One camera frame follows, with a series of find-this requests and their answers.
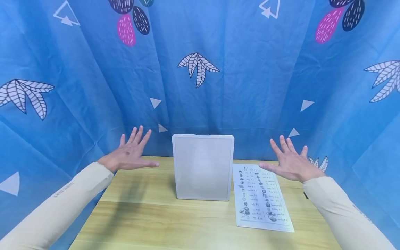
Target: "pink leaf print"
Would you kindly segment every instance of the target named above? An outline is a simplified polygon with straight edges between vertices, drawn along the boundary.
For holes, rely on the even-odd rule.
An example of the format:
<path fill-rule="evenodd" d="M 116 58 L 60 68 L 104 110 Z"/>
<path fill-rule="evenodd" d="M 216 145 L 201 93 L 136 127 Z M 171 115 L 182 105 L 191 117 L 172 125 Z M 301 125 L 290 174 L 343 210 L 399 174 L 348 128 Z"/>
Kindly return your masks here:
<path fill-rule="evenodd" d="M 341 7 L 332 10 L 324 16 L 315 32 L 315 41 L 317 43 L 324 44 L 332 37 L 343 12 L 344 7 Z"/>
<path fill-rule="evenodd" d="M 117 30 L 124 44 L 128 46 L 134 46 L 136 44 L 135 32 L 133 30 L 130 14 L 121 16 L 117 23 Z"/>

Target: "finger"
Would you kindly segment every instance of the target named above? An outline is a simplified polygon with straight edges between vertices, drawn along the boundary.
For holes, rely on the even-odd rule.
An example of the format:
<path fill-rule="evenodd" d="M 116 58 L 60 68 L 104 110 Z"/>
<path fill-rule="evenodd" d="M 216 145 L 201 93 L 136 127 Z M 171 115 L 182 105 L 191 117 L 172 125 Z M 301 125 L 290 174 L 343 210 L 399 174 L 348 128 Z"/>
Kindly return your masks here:
<path fill-rule="evenodd" d="M 286 138 L 286 142 L 288 143 L 288 148 L 292 153 L 297 154 L 296 149 L 293 146 L 292 140 L 290 138 Z"/>
<path fill-rule="evenodd" d="M 280 147 L 282 148 L 282 151 L 283 151 L 284 153 L 287 153 L 287 152 L 290 151 L 289 148 L 288 148 L 288 145 L 287 145 L 286 142 L 285 142 L 284 136 L 280 136 L 280 137 L 279 137 L 279 142 L 280 142 Z"/>
<path fill-rule="evenodd" d="M 147 144 L 147 142 L 149 141 L 149 139 L 150 139 L 150 135 L 151 135 L 151 129 L 149 129 L 148 131 L 147 131 L 147 133 L 144 135 L 144 137 L 143 137 L 143 140 L 139 143 L 139 146 L 141 147 L 141 148 L 144 148 L 145 146 L 146 146 L 146 144 Z"/>
<path fill-rule="evenodd" d="M 156 168 L 160 164 L 156 161 L 151 161 L 151 160 L 142 160 L 142 167 L 143 168 Z"/>
<path fill-rule="evenodd" d="M 279 158 L 280 155 L 282 155 L 282 151 L 279 149 L 278 145 L 275 143 L 273 139 L 270 139 L 270 144 L 272 150 L 275 152 L 276 156 Z"/>
<path fill-rule="evenodd" d="M 129 137 L 127 143 L 132 143 L 133 140 L 135 139 L 135 137 L 136 137 L 136 127 L 134 127 L 134 128 L 132 129 L 132 133 L 130 134 L 130 137 Z"/>
<path fill-rule="evenodd" d="M 125 145 L 125 134 L 121 135 L 121 139 L 120 139 L 120 147 Z"/>
<path fill-rule="evenodd" d="M 304 146 L 304 147 L 303 147 L 303 150 L 301 151 L 300 156 L 301 156 L 301 157 L 304 157 L 304 158 L 307 158 L 307 152 L 308 152 L 308 147 L 307 147 L 307 146 Z"/>
<path fill-rule="evenodd" d="M 143 126 L 141 125 L 139 127 L 138 133 L 135 136 L 135 139 L 133 140 L 133 144 L 135 145 L 139 144 L 140 140 L 142 139 L 142 134 L 143 134 Z"/>
<path fill-rule="evenodd" d="M 260 164 L 259 164 L 258 166 L 259 166 L 260 168 L 262 168 L 262 169 L 265 169 L 265 170 L 267 170 L 267 171 L 273 172 L 273 173 L 275 173 L 275 174 L 277 174 L 277 175 L 279 175 L 279 173 L 280 173 L 280 169 L 279 169 L 278 166 L 269 164 L 269 163 L 267 163 L 267 162 L 260 162 Z"/>

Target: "white board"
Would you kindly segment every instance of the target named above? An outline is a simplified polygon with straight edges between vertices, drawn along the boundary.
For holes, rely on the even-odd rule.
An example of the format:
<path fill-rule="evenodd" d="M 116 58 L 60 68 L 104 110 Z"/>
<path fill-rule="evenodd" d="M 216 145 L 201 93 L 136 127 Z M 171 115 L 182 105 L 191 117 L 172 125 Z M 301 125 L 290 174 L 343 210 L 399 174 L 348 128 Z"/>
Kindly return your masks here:
<path fill-rule="evenodd" d="M 175 134 L 172 147 L 178 199 L 229 200 L 233 136 Z"/>

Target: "beige arm sleeve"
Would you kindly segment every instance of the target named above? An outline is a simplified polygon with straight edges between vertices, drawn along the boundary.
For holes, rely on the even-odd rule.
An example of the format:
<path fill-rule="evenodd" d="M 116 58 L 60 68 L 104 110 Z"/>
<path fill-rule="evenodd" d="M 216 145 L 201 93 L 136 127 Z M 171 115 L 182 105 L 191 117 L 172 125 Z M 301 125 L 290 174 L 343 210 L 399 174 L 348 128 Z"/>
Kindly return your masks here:
<path fill-rule="evenodd" d="M 308 180 L 303 189 L 343 250 L 396 250 L 332 178 Z"/>
<path fill-rule="evenodd" d="M 0 240 L 1 250 L 48 249 L 114 175 L 94 162 L 55 192 Z"/>

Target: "triangle outline print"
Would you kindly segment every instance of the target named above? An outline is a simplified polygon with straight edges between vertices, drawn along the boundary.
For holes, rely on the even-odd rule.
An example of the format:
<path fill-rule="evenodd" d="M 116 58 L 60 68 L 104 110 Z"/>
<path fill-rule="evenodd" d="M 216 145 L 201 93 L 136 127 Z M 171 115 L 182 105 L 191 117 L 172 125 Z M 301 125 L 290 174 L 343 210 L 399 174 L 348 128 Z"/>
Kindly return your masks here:
<path fill-rule="evenodd" d="M 150 97 L 150 101 L 151 101 L 151 104 L 153 105 L 153 108 L 156 108 L 161 103 L 161 100 L 151 98 L 151 97 Z"/>
<path fill-rule="evenodd" d="M 158 124 L 158 132 L 159 133 L 167 132 L 167 131 L 168 131 L 168 129 L 164 128 L 161 124 Z"/>
<path fill-rule="evenodd" d="M 308 101 L 308 100 L 303 100 L 303 103 L 301 104 L 301 110 L 300 112 L 303 112 L 306 108 L 310 107 L 313 105 L 315 102 L 313 101 Z"/>
<path fill-rule="evenodd" d="M 299 132 L 297 132 L 297 130 L 295 128 L 292 129 L 292 131 L 290 132 L 289 137 L 293 137 L 293 136 L 299 136 Z"/>
<path fill-rule="evenodd" d="M 63 9 L 66 5 L 68 5 L 68 7 L 70 8 L 70 11 L 71 11 L 72 14 L 74 15 L 74 18 L 75 18 L 76 22 L 71 21 L 71 20 L 69 19 L 68 16 L 61 17 L 61 16 L 58 15 L 58 14 L 60 13 L 60 11 L 62 11 L 62 9 Z M 79 23 L 78 19 L 76 18 L 76 15 L 75 15 L 74 11 L 72 10 L 72 8 L 71 8 L 71 6 L 70 6 L 70 3 L 69 3 L 67 0 L 58 8 L 58 10 L 56 10 L 56 12 L 54 12 L 53 17 L 58 18 L 58 19 L 61 19 L 61 22 L 62 22 L 63 24 L 66 24 L 66 25 L 69 25 L 69 26 L 73 26 L 73 24 L 75 24 L 75 25 L 80 26 L 80 23 Z"/>
<path fill-rule="evenodd" d="M 263 16 L 265 16 L 266 18 L 268 18 L 268 19 L 270 18 L 270 16 L 272 16 L 275 19 L 278 19 L 279 8 L 280 8 L 280 0 L 278 0 L 278 5 L 276 7 L 276 13 L 275 14 L 271 12 L 271 7 L 268 7 L 268 8 L 264 7 L 264 4 L 266 4 L 268 1 L 270 1 L 270 0 L 265 0 L 258 6 L 260 9 L 262 9 L 262 13 L 261 14 Z"/>
<path fill-rule="evenodd" d="M 3 182 L 0 182 L 0 190 L 14 196 L 18 196 L 20 191 L 20 173 L 16 172 Z"/>

